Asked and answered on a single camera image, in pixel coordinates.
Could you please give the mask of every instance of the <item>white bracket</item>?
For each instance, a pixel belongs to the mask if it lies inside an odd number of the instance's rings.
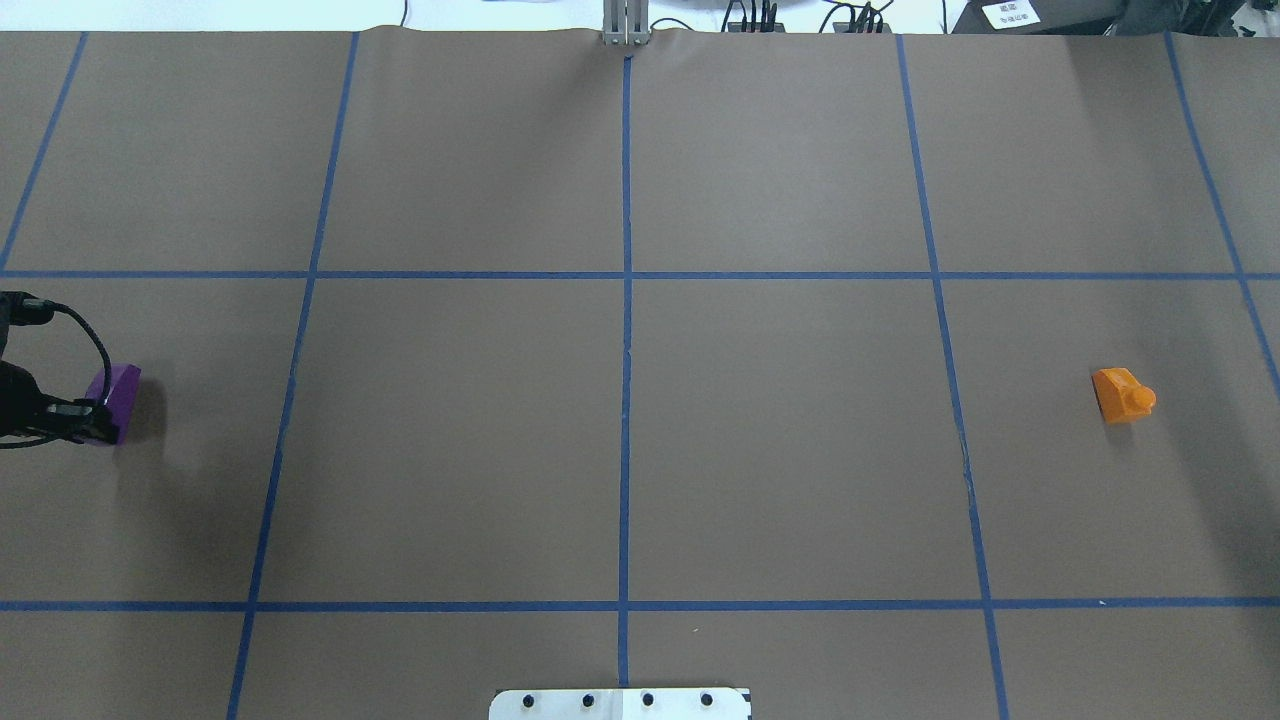
[[[604,44],[649,42],[649,0],[604,0]]]
[[[628,688],[503,691],[489,720],[751,720],[751,691]]]

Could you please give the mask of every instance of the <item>orange object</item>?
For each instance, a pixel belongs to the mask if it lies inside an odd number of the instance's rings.
[[[1138,382],[1125,368],[1103,368],[1093,373],[1093,391],[1107,423],[1132,423],[1151,415],[1156,391]]]

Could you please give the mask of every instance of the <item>purple block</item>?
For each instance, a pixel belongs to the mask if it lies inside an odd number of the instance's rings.
[[[133,415],[133,401],[138,397],[138,384],[142,380],[142,369],[137,365],[113,364],[111,365],[111,391],[106,395],[106,409],[111,411],[111,424],[120,429],[115,445],[124,443],[124,433],[129,429],[129,418]],[[88,383],[84,397],[97,400],[102,392],[102,372],[99,370],[93,382]],[[84,438],[88,445],[110,445],[102,441]]]

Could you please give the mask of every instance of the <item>vertical blue line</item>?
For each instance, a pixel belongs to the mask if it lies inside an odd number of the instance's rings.
[[[1208,187],[1208,197],[1213,204],[1213,214],[1217,215],[1217,227],[1222,231],[1222,241],[1226,242],[1226,254],[1231,258],[1231,266],[1235,269],[1235,279],[1240,284],[1240,295],[1244,296],[1244,306],[1249,310],[1249,320],[1253,323],[1253,334],[1258,338],[1258,347],[1262,350],[1262,360],[1267,365],[1271,375],[1271,388],[1280,398],[1280,373],[1276,372],[1275,356],[1271,355],[1271,345],[1267,342],[1267,333],[1262,329],[1262,319],[1258,309],[1253,304],[1253,291],[1249,290],[1249,279],[1244,275],[1244,264],[1240,261],[1240,252],[1235,247],[1235,238],[1231,236],[1231,225],[1226,222],[1226,211],[1222,210],[1222,199],[1217,193],[1217,183],[1213,182],[1213,173],[1208,169],[1208,159],[1204,158],[1204,147],[1199,141],[1199,132],[1196,131],[1196,120],[1192,118],[1192,106],[1187,101],[1187,87],[1183,85],[1183,70],[1178,64],[1178,53],[1174,50],[1174,36],[1165,31],[1165,50],[1169,53],[1169,67],[1174,72],[1174,85],[1178,87],[1178,101],[1183,105],[1183,119],[1187,120],[1187,133],[1192,140],[1192,149],[1196,151],[1196,160],[1201,165],[1201,174],[1204,176],[1204,184]]]
[[[622,459],[618,468],[618,687],[630,684],[631,601],[631,55],[622,59]]]
[[[22,188],[22,197],[13,211],[13,222],[9,224],[9,234],[4,240],[4,250],[0,250],[0,270],[9,264],[9,254],[13,252],[13,243],[18,241],[18,228],[22,225],[22,217],[27,213],[27,202],[31,201],[31,192],[36,190],[36,178],[40,176],[40,167],[45,164],[45,154],[49,152],[49,142],[54,140],[54,129],[58,128],[58,118],[63,114],[63,105],[67,95],[72,91],[72,81],[76,79],[76,69],[79,68],[79,59],[84,55],[84,44],[88,33],[82,32],[79,42],[76,44],[76,53],[72,55],[72,64],[67,68],[67,77],[63,78],[63,88],[58,91],[58,101],[54,102],[54,111],[49,115],[49,124],[45,126],[45,136],[40,138],[40,147],[36,150],[36,160],[27,173],[27,184]]]
[[[236,673],[232,676],[230,698],[227,702],[227,720],[234,720],[239,712],[241,691],[244,688],[244,669],[248,665],[248,648],[253,638],[253,621],[257,616],[257,597],[262,588],[262,564],[266,560],[266,543],[271,536],[271,516],[275,512],[275,497],[280,486],[280,468],[284,465],[284,438],[289,430],[293,414],[293,397],[297,389],[298,361],[302,357],[302,341],[307,333],[311,315],[311,297],[315,293],[316,274],[320,269],[320,250],[324,245],[325,222],[329,219],[329,197],[333,195],[333,178],[338,170],[338,150],[342,147],[342,127],[347,118],[347,100],[351,97],[351,78],[356,69],[356,49],[360,46],[360,33],[351,33],[351,47],[347,51],[347,70],[342,81],[342,99],[338,101],[338,119],[333,128],[333,142],[329,147],[329,169],[325,172],[324,192],[320,196],[320,215],[316,218],[316,233],[311,245],[311,264],[307,270],[307,286],[302,293],[302,310],[298,313],[298,332],[293,338],[293,357],[289,360],[289,379],[284,386],[284,405],[280,410],[280,427],[275,434],[275,455],[271,460],[271,475],[266,486],[266,501],[262,505],[262,524],[257,533],[257,551],[253,555],[253,574],[250,578],[248,603],[244,609],[244,623],[241,626],[239,650],[236,653]]]
[[[1000,660],[1000,638],[996,633],[996,611],[991,603],[991,580],[987,575],[987,550],[982,542],[982,520],[978,516],[978,492],[973,484],[973,465],[969,461],[969,439],[964,428],[964,407],[960,405],[960,383],[956,379],[955,355],[951,352],[951,329],[942,296],[942,272],[938,266],[937,245],[933,242],[933,218],[929,214],[929,196],[924,184],[924,164],[920,160],[920,137],[915,127],[915,108],[911,102],[911,79],[906,69],[906,46],[902,36],[897,40],[897,67],[902,76],[902,99],[906,105],[906,127],[911,138],[911,160],[915,164],[915,188],[920,201],[920,220],[924,224],[924,245],[929,254],[929,273],[933,277],[933,305],[938,314],[942,334],[942,356],[947,366],[947,384],[951,389],[951,415],[960,437],[964,460],[964,483],[969,492],[969,532],[973,536],[973,556],[978,566],[978,589],[982,593],[983,619],[987,624],[987,650],[991,653],[991,675],[996,684],[996,707],[1001,720],[1009,720],[1009,700],[1005,693],[1005,670]]]

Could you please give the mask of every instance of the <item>blue line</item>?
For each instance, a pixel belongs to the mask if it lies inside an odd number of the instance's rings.
[[[4,278],[302,279],[306,270],[4,270]]]
[[[1262,360],[1266,363],[1267,373],[1271,375],[1271,389],[1275,392],[1276,398],[1280,398],[1280,372],[1276,372],[1275,356],[1271,355],[1267,333],[1262,329],[1262,319],[1258,316],[1258,309],[1253,304],[1253,292],[1249,290],[1249,281],[1245,278],[1244,265],[1240,263],[1240,254],[1235,247],[1235,238],[1231,236],[1231,225],[1226,222],[1222,199],[1217,193],[1217,183],[1213,182],[1213,173],[1210,172],[1208,159],[1204,156],[1203,146],[1201,146],[1199,132],[1196,131],[1196,119],[1192,118],[1192,106],[1187,101],[1187,87],[1183,85],[1183,70],[1178,64],[1178,53],[1174,50],[1174,36],[1169,31],[1165,31],[1165,50],[1169,53],[1169,67],[1174,72],[1174,85],[1178,87],[1178,101],[1183,106],[1183,119],[1187,120],[1187,133],[1190,136],[1196,160],[1199,161],[1201,173],[1204,176],[1204,186],[1208,188],[1208,197],[1213,202],[1213,214],[1217,215],[1217,225],[1222,231],[1226,252],[1231,256],[1231,266],[1235,268],[1235,278],[1240,283],[1240,295],[1244,296],[1244,305],[1249,310],[1253,334],[1258,338]]]
[[[973,483],[973,464],[969,460],[969,439],[964,427],[964,407],[960,405],[960,383],[956,379],[955,356],[951,351],[951,329],[947,324],[946,301],[942,295],[942,273],[938,266],[938,251],[933,238],[933,218],[929,214],[929,196],[924,183],[924,163],[920,159],[920,137],[915,126],[915,108],[911,102],[911,79],[906,67],[906,46],[902,36],[897,40],[897,65],[902,76],[902,100],[906,109],[906,127],[911,140],[911,160],[915,164],[915,188],[920,201],[920,220],[924,224],[924,245],[929,254],[929,272],[933,274],[933,304],[938,314],[938,331],[942,334],[942,356],[947,366],[947,384],[951,388],[951,414],[960,437],[960,454],[964,459],[964,482],[969,492],[969,530],[973,536],[973,555],[978,566],[978,589],[982,593],[983,618],[987,624],[987,647],[991,652],[991,675],[996,685],[996,707],[1001,720],[1009,720],[1009,698],[1005,693],[1005,671],[1000,659],[1000,637],[996,633],[996,612],[991,606],[991,580],[987,574],[987,550],[982,542],[982,520],[978,516],[978,492]]]
[[[631,55],[622,59],[622,413],[618,464],[618,687],[630,684],[631,600]]]
[[[1280,607],[1280,597],[1068,597],[993,600],[991,603],[997,610]]]
[[[18,241],[18,228],[22,227],[22,217],[27,213],[27,202],[36,190],[36,178],[40,177],[40,168],[45,164],[45,154],[49,152],[49,143],[54,140],[54,129],[58,127],[58,118],[63,114],[63,105],[72,91],[72,81],[76,78],[76,69],[79,68],[81,56],[84,55],[84,44],[88,42],[88,33],[82,32],[79,42],[76,44],[76,53],[72,55],[72,64],[67,68],[67,77],[63,78],[63,88],[58,91],[58,101],[54,102],[54,111],[49,115],[49,124],[45,126],[45,136],[40,138],[40,147],[36,150],[36,160],[27,173],[27,184],[22,188],[22,197],[13,211],[13,223],[9,224],[9,234],[4,241],[4,250],[0,250],[0,270],[9,264],[9,255],[13,245]]]
[[[618,603],[600,601],[511,602],[259,602],[259,612],[614,612]]]
[[[632,274],[637,281],[927,281],[925,272],[685,272],[641,270]]]
[[[1070,273],[1070,272],[957,272],[945,270],[945,281],[1234,281],[1233,273]]]
[[[982,610],[980,600],[634,600],[634,612]]]
[[[320,270],[321,279],[620,281],[622,273],[540,270]]]
[[[275,497],[280,484],[280,468],[284,464],[284,438],[289,430],[289,420],[293,413],[298,361],[302,357],[302,341],[306,337],[307,320],[311,314],[311,297],[315,293],[316,274],[320,266],[324,228],[329,218],[329,197],[333,195],[333,179],[338,170],[338,150],[342,147],[342,127],[347,117],[347,101],[351,97],[351,78],[356,69],[356,49],[358,46],[360,33],[353,32],[351,33],[351,49],[347,51],[347,72],[342,81],[342,99],[338,101],[338,119],[333,128],[333,145],[329,149],[329,169],[325,172],[324,192],[320,196],[320,215],[316,219],[316,233],[311,246],[311,266],[307,272],[307,287],[302,293],[302,310],[298,313],[298,332],[293,338],[289,378],[284,386],[284,404],[280,409],[280,427],[275,434],[275,455],[271,460],[271,475],[266,486],[266,500],[262,503],[262,524],[257,534],[257,551],[253,555],[253,574],[248,585],[248,606],[244,609],[244,624],[241,628],[239,650],[236,653],[236,673],[232,676],[230,698],[227,702],[227,720],[234,720],[239,712],[241,691],[244,687],[244,669],[248,665],[248,648],[253,638],[257,598],[262,588],[262,564],[266,560],[266,543],[271,536],[271,516],[275,512]]]
[[[244,603],[145,600],[18,600],[0,601],[0,612],[244,612]]]

